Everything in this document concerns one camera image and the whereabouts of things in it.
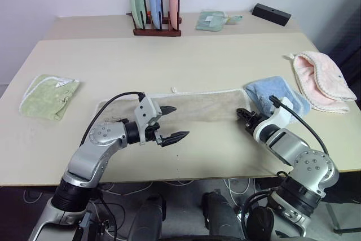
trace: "floor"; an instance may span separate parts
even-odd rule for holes
[[[104,184],[103,189],[108,189],[112,184]],[[147,187],[149,183],[132,183],[114,185],[111,191],[125,193]],[[234,191],[243,191],[248,186],[248,179],[232,179],[231,187]],[[167,200],[167,218],[162,226],[162,236],[171,237],[187,234],[207,234],[204,226],[202,210],[200,208],[201,197],[204,192],[218,191],[234,206],[227,187],[222,179],[199,180],[185,186],[172,186],[164,182],[154,182],[151,187],[129,196],[117,196],[104,193],[107,203],[118,203],[124,206],[126,211],[125,223],[118,231],[122,236],[127,236],[130,225],[136,211],[143,201],[153,193],[160,192]],[[241,204],[254,191],[253,179],[250,179],[249,188],[244,195],[234,195],[237,203]],[[51,194],[43,194],[40,200],[34,204],[23,201],[24,190],[18,187],[0,188],[0,236],[2,241],[27,240],[37,218],[40,216],[44,205]],[[31,198],[36,198],[38,192],[31,191]],[[124,219],[124,214],[117,205],[110,205],[115,214],[118,224]],[[360,204],[332,204],[338,223],[341,228],[361,227]],[[106,217],[103,207],[99,206],[101,217]],[[320,203],[312,216],[312,223],[308,228],[307,236],[318,241],[333,240],[361,240],[361,233],[343,234],[342,236],[332,232],[332,220],[327,211],[326,203]],[[104,240],[112,240],[107,235]]]

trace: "black cable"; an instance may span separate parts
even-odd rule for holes
[[[280,170],[279,172],[276,173],[277,177],[278,178],[282,178],[283,176],[281,176],[281,174],[285,175],[285,177],[288,176],[288,173],[287,172],[284,172],[283,170]]]
[[[123,205],[121,205],[121,204],[119,204],[119,203],[107,203],[107,204],[108,204],[108,205],[116,205],[116,206],[119,206],[119,207],[122,209],[122,211],[123,211],[124,216],[123,216],[122,223],[120,223],[120,225],[119,225],[118,228],[117,228],[117,231],[118,231],[120,228],[122,228],[122,226],[124,225],[124,222],[125,222],[125,209],[124,209]]]
[[[249,204],[248,204],[248,208],[246,210],[246,213],[252,207],[253,204],[255,204],[256,202],[258,202],[258,201],[260,201],[260,200],[262,200],[262,199],[264,199],[266,197],[268,197],[268,194],[264,194],[262,196],[259,196],[259,197],[255,198],[254,200],[250,201]]]
[[[246,223],[245,223],[245,215],[247,213],[247,210],[249,208],[249,203],[250,201],[260,195],[266,195],[268,196],[270,193],[270,191],[260,191],[257,193],[254,193],[253,195],[251,195],[250,197],[247,198],[247,200],[244,202],[243,207],[242,207],[242,215],[241,215],[241,224],[242,224],[242,231],[243,231],[243,235],[246,241],[249,240],[248,238],[248,234],[247,234],[247,229],[246,229]]]
[[[114,229],[118,229],[117,228],[117,220],[115,219],[114,214],[112,213],[112,211],[109,209],[109,206],[107,205],[107,203],[103,200],[103,196],[99,195],[99,200],[102,202],[102,204],[104,205],[105,209],[107,210],[107,212],[109,213],[109,215],[112,217],[113,219],[113,223],[114,223]],[[117,241],[117,231],[114,231],[114,241]]]
[[[80,142],[80,146],[82,146],[84,144],[84,141],[86,139],[86,136],[88,135],[91,127],[94,125],[95,121],[97,120],[97,118],[99,117],[100,114],[102,114],[102,112],[104,111],[104,109],[110,104],[112,103],[115,99],[118,99],[119,97],[122,97],[122,96],[126,96],[126,95],[131,95],[131,94],[135,94],[135,95],[138,95],[139,99],[143,99],[145,94],[144,93],[140,93],[138,91],[130,91],[130,92],[127,92],[127,93],[121,93],[121,94],[118,94],[116,96],[114,96],[112,99],[110,99],[108,102],[105,103],[105,105],[98,111],[98,113],[95,115],[95,117],[92,119],[92,121],[89,123],[88,127],[86,128],[85,132],[84,132],[84,135],[83,135],[83,138],[81,139],[81,142]]]
[[[285,110],[287,110],[289,113],[291,113],[300,123],[302,123],[311,132],[311,134],[317,139],[317,141],[320,143],[323,152],[328,155],[327,148],[326,148],[325,144],[323,143],[323,141],[320,139],[320,137],[317,135],[317,133],[315,131],[313,131],[313,129],[301,117],[299,117],[299,115],[297,115],[292,109],[290,109],[285,104],[282,104],[282,102],[276,96],[271,95],[269,97],[269,99],[271,100],[271,102],[273,103],[273,105],[276,108],[283,107]]]

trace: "green towel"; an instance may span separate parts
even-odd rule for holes
[[[24,116],[59,121],[78,85],[78,80],[40,75],[25,92],[19,111]]]
[[[227,16],[223,11],[202,11],[199,15],[196,29],[208,31],[220,31],[223,25],[235,25],[242,16]]]

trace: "cable on floor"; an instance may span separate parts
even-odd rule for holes
[[[110,186],[110,188],[108,189],[101,189],[103,192],[107,192],[107,191],[111,191],[115,186],[115,183],[112,183],[112,185]]]
[[[103,199],[103,196],[100,195],[99,196],[99,200],[102,202],[103,206],[105,207],[105,209],[107,210],[109,216],[112,218],[113,220],[113,223],[114,223],[114,229],[118,229],[117,227],[117,220],[115,218],[115,215],[112,213],[112,211],[109,209],[109,206],[107,205],[107,203],[104,201]],[[114,236],[113,236],[113,239],[114,241],[117,241],[117,234],[118,234],[118,231],[114,231]]]
[[[250,178],[248,178],[248,183],[247,183],[247,187],[245,188],[245,190],[243,192],[236,192],[236,191],[233,191],[232,188],[231,188],[231,183],[230,183],[230,179],[228,179],[228,184],[226,182],[226,179],[223,179],[224,181],[224,184],[226,185],[226,187],[228,188],[228,190],[230,192],[232,192],[233,194],[236,194],[236,195],[243,195],[247,192],[248,188],[249,188],[249,185],[250,185]]]
[[[135,191],[128,192],[128,193],[124,193],[124,194],[116,193],[116,192],[113,192],[113,191],[110,191],[110,190],[101,190],[101,191],[102,191],[102,192],[105,192],[105,193],[112,194],[112,195],[117,195],[117,196],[128,196],[128,195],[132,195],[132,194],[135,194],[135,193],[144,191],[144,190],[150,188],[150,187],[152,186],[152,184],[153,184],[153,182],[151,182],[147,187],[145,187],[145,188],[143,188],[143,189],[135,190]]]
[[[94,207],[94,210],[95,210],[95,214],[96,214],[96,217],[98,219],[99,222],[102,222],[100,217],[99,217],[99,212],[98,212],[98,207],[96,206],[97,203],[94,203],[93,201],[89,201],[89,203],[91,203]],[[124,222],[125,222],[125,209],[124,207],[121,205],[121,204],[117,204],[117,203],[107,203],[108,205],[117,205],[117,206],[120,206],[124,212],[124,219],[121,223],[120,226],[118,226],[117,228],[117,231],[123,226]],[[112,235],[108,229],[105,229],[105,232],[111,237],[114,239],[114,235]],[[120,236],[118,233],[117,233],[117,237],[116,237],[116,240],[119,240],[119,241],[127,241],[126,237],[123,237],[123,236]]]
[[[43,192],[40,192],[39,196],[38,196],[36,199],[34,199],[33,201],[29,201],[29,200],[27,200],[27,193],[29,194],[29,191],[24,190],[24,193],[23,193],[23,201],[24,201],[25,203],[27,203],[27,204],[36,203],[37,201],[40,200],[41,196],[43,195]]]
[[[194,182],[194,180],[191,180],[191,181],[189,181],[188,183],[181,183],[181,182],[179,182],[180,184],[163,181],[163,183],[166,183],[166,184],[171,185],[171,186],[187,186],[187,185],[190,185],[192,182]]]
[[[234,204],[235,204],[237,207],[241,207],[241,206],[235,201],[235,199],[233,198],[233,195],[232,195],[231,190],[229,190],[229,192],[230,192],[230,196],[231,196],[231,199],[232,199],[232,201],[234,202]]]

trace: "small white object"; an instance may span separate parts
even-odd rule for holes
[[[58,83],[56,83],[55,87],[62,87],[72,81],[73,81],[72,79],[68,79],[68,78],[59,78]]]
[[[295,55],[293,55],[292,53],[289,53],[289,54],[287,55],[287,57],[288,57],[290,60],[294,60]]]

